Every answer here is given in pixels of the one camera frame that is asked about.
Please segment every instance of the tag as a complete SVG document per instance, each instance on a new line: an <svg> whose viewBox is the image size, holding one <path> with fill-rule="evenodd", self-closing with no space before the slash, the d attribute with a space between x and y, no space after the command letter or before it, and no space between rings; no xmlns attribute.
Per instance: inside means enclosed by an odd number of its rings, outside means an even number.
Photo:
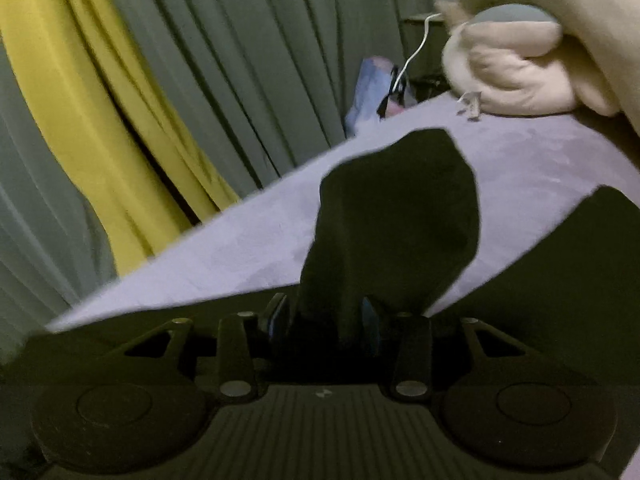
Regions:
<svg viewBox="0 0 640 480"><path fill-rule="evenodd" d="M466 116L470 121L478 121L480 119L480 92L471 92L467 109Z"/></svg>
<svg viewBox="0 0 640 480"><path fill-rule="evenodd" d="M480 97L482 92L465 92L458 99L459 103L463 103L464 107L459 113L466 111L466 118L470 121L479 121L482 111L480 109Z"/></svg>

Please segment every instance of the stuffed animal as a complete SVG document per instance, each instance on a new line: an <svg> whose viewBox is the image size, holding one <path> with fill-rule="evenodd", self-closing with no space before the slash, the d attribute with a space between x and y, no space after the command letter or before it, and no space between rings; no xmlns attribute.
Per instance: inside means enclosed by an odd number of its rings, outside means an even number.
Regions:
<svg viewBox="0 0 640 480"><path fill-rule="evenodd" d="M539 116L584 104L604 116L620 104L590 54L543 9L525 0L436 0L450 33L444 73L483 112Z"/></svg>

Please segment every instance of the metal rivet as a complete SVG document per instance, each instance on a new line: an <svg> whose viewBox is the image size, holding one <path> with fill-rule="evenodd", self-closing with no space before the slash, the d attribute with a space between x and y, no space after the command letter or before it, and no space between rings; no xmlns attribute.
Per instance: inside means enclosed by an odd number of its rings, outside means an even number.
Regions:
<svg viewBox="0 0 640 480"><path fill-rule="evenodd" d="M396 384L396 392L403 397L420 397L427 391L427 385L420 381L402 381Z"/></svg>
<svg viewBox="0 0 640 480"><path fill-rule="evenodd" d="M227 381L220 386L225 397L244 397L251 393L251 385L246 381Z"/></svg>

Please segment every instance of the yellow curtain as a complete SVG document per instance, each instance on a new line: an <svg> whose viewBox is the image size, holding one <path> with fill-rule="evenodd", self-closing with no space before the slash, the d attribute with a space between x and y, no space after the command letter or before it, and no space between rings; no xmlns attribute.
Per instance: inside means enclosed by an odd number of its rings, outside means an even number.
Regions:
<svg viewBox="0 0 640 480"><path fill-rule="evenodd" d="M135 135L200 220L238 199L110 0L0 0L0 34L42 135L104 226L119 274L191 226Z"/></svg>

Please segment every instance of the curtain fold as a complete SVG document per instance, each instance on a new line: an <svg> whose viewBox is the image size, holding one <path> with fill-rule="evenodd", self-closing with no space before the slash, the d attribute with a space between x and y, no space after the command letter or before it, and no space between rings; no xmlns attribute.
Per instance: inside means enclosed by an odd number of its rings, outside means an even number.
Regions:
<svg viewBox="0 0 640 480"><path fill-rule="evenodd" d="M345 139L367 56L433 0L114 0L167 97L240 195Z"/></svg>
<svg viewBox="0 0 640 480"><path fill-rule="evenodd" d="M115 275L104 229L42 138L0 41L0 363Z"/></svg>
<svg viewBox="0 0 640 480"><path fill-rule="evenodd" d="M0 31L36 124L95 209L119 274L164 250L190 218L235 202L110 0L0 0Z"/></svg>

